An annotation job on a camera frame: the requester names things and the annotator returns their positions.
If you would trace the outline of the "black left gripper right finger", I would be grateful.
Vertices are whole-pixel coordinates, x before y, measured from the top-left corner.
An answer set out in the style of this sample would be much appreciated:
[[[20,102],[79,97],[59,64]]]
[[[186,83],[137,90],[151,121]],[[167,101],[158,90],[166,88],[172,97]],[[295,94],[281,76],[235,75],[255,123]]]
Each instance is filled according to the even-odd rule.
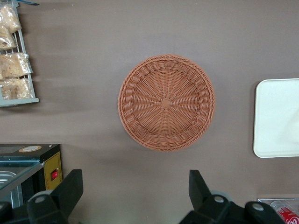
[[[180,222],[182,224],[233,224],[230,201],[212,194],[198,170],[189,171],[189,198],[193,210]]]

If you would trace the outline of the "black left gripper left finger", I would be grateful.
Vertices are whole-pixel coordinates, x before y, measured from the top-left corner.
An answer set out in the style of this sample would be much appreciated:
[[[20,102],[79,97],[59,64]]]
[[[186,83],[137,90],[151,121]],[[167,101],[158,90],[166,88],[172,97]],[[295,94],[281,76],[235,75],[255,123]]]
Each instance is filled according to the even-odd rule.
[[[39,192],[27,202],[29,222],[67,224],[70,214],[82,195],[82,170],[74,169],[54,190]]]

